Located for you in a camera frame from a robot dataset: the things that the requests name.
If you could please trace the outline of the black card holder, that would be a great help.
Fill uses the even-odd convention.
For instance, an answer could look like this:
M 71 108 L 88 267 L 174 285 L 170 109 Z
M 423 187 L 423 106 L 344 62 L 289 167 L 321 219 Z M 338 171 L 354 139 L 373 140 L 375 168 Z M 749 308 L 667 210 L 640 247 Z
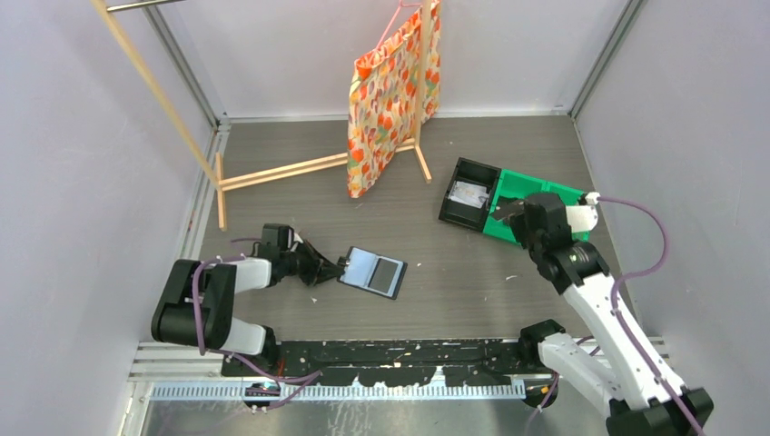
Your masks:
M 337 282 L 389 300 L 398 298 L 408 264 L 389 256 L 351 246 L 338 265 L 342 275 Z

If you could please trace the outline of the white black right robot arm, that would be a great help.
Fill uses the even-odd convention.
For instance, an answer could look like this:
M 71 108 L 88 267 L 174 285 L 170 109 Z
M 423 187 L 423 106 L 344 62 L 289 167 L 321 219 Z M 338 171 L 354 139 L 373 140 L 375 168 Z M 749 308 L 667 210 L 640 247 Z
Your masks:
M 519 363 L 529 372 L 547 368 L 567 378 L 602 414 L 610 435 L 702 435 L 713 400 L 705 389 L 688 387 L 668 365 L 619 294 L 626 281 L 659 270 L 668 249 L 653 266 L 616 278 L 592 243 L 573 236 L 596 226 L 599 204 L 619 202 L 589 192 L 567 206 L 555 193 L 533 193 L 492 212 L 577 312 L 606 359 L 600 362 L 560 324 L 545 320 L 521 331 Z

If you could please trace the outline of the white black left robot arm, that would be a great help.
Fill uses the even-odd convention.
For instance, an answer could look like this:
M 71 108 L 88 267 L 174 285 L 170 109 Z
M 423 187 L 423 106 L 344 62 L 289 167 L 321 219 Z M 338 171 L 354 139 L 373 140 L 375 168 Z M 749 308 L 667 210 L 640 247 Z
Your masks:
M 344 267 L 318 252 L 288 224 L 267 223 L 252 251 L 210 261 L 179 259 L 169 273 L 151 321 L 157 342 L 234 352 L 254 374 L 271 374 L 279 361 L 274 330 L 235 317 L 239 292 L 266 289 L 286 277 L 312 287 L 343 275 Z

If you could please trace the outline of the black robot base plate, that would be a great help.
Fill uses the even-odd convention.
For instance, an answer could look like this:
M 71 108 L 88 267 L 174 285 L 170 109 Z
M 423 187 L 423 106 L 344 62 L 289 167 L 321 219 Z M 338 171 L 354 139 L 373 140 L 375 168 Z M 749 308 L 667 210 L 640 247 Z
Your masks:
M 285 341 L 267 347 L 248 363 L 224 359 L 225 377 L 270 375 L 298 379 L 318 372 L 313 385 L 425 386 L 436 375 L 449 387 L 503 386 L 514 376 L 552 371 L 524 357 L 516 340 L 436 339 L 387 341 Z

